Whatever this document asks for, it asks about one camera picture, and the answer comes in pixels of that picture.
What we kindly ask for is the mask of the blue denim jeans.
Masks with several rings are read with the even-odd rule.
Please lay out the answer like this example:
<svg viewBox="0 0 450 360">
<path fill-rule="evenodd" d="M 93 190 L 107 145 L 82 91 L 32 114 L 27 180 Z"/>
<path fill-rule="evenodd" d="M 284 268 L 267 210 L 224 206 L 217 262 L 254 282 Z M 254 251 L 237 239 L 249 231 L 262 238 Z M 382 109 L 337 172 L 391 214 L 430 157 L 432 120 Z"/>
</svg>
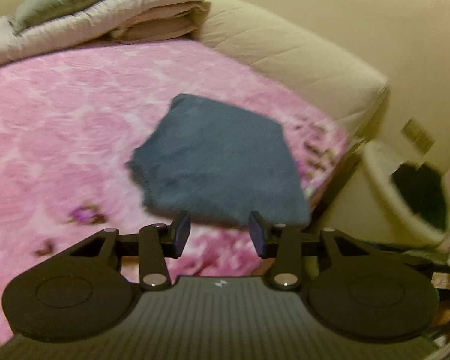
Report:
<svg viewBox="0 0 450 360">
<path fill-rule="evenodd" d="M 237 106 L 179 94 L 127 164 L 152 211 L 246 225 L 259 212 L 306 225 L 308 201 L 281 125 Z"/>
</svg>

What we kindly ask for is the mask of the white laundry basket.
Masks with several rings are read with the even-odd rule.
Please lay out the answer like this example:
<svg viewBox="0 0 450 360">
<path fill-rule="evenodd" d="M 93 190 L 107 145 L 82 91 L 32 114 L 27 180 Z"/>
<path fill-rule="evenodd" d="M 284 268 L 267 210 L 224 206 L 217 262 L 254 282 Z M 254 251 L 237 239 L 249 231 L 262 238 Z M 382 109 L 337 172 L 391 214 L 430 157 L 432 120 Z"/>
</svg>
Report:
<svg viewBox="0 0 450 360">
<path fill-rule="evenodd" d="M 364 145 L 359 167 L 363 220 L 360 234 L 380 244 L 446 250 L 450 242 L 450 207 L 444 229 L 431 225 L 412 211 L 393 181 L 393 173 L 405 162 L 401 155 L 380 141 Z"/>
</svg>

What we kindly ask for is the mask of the pink floral fleece blanket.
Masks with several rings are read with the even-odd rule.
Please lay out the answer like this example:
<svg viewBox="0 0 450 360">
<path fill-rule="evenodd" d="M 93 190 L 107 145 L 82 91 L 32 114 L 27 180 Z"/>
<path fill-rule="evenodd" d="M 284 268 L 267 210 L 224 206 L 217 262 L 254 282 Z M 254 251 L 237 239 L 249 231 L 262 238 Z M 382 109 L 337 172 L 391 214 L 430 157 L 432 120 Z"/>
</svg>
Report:
<svg viewBox="0 0 450 360">
<path fill-rule="evenodd" d="M 312 206 L 348 145 L 308 98 L 196 41 L 96 43 L 0 67 L 0 346 L 14 277 L 104 227 L 158 222 L 126 164 L 178 94 L 281 123 Z"/>
</svg>

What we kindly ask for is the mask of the beige mattress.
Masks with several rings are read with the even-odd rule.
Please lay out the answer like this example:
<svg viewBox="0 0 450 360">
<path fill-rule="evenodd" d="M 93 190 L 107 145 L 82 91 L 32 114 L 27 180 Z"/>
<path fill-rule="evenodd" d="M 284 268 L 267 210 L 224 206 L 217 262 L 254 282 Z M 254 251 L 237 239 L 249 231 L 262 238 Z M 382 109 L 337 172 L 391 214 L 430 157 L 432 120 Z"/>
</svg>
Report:
<svg viewBox="0 0 450 360">
<path fill-rule="evenodd" d="M 347 49 L 241 0 L 208 0 L 197 38 L 280 82 L 331 116 L 349 136 L 372 139 L 385 113 L 389 79 Z"/>
</svg>

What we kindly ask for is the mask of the beige folded quilt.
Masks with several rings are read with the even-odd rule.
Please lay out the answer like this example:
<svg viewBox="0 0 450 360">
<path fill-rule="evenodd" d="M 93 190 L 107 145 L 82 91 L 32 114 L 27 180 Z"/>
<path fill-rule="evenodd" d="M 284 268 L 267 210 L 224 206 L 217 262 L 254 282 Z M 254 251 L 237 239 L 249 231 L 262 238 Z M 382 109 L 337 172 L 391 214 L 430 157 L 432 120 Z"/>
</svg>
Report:
<svg viewBox="0 0 450 360">
<path fill-rule="evenodd" d="M 206 20 L 210 2 L 184 2 L 140 13 L 108 32 L 119 43 L 165 41 L 189 35 Z"/>
</svg>

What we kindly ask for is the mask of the white crinkled duvet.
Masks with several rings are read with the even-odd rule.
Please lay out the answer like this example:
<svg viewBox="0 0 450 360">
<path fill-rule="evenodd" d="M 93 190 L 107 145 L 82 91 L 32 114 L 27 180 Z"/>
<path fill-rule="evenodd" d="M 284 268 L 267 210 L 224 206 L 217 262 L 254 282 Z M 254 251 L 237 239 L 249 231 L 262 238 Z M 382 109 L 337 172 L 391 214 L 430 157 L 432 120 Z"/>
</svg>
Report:
<svg viewBox="0 0 450 360">
<path fill-rule="evenodd" d="M 7 18 L 0 17 L 0 66 L 67 49 L 116 29 L 153 8 L 204 0 L 104 0 L 73 15 L 51 20 L 14 35 Z"/>
</svg>

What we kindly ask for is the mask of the grey pillow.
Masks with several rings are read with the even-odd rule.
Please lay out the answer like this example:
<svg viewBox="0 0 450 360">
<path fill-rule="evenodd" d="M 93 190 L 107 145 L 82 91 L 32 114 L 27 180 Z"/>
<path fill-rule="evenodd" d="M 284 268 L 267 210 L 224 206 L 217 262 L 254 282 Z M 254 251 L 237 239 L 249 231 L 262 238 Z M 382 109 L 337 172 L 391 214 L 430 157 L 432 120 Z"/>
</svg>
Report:
<svg viewBox="0 0 450 360">
<path fill-rule="evenodd" d="M 50 20 L 73 15 L 103 0 L 26 0 L 9 18 L 14 35 Z"/>
</svg>

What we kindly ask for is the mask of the wall socket plate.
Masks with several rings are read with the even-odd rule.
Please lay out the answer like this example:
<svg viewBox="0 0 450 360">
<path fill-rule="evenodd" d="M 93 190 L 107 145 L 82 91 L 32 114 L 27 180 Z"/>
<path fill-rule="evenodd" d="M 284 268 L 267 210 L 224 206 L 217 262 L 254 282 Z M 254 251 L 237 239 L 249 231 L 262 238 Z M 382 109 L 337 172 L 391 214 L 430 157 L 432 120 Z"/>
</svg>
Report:
<svg viewBox="0 0 450 360">
<path fill-rule="evenodd" d="M 401 133 L 423 155 L 427 154 L 435 143 L 432 135 L 414 118 L 405 123 Z"/>
</svg>

